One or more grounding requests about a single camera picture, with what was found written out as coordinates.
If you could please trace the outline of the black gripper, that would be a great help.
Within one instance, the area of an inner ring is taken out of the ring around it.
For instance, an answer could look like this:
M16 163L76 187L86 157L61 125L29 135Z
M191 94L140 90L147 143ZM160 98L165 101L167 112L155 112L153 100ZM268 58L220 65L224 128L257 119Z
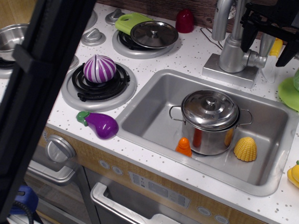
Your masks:
M250 49L259 31L272 36L295 32L296 36L281 38L287 45L275 66L285 66L299 52L299 0L278 0L275 5L248 3L245 7L241 18L243 52Z

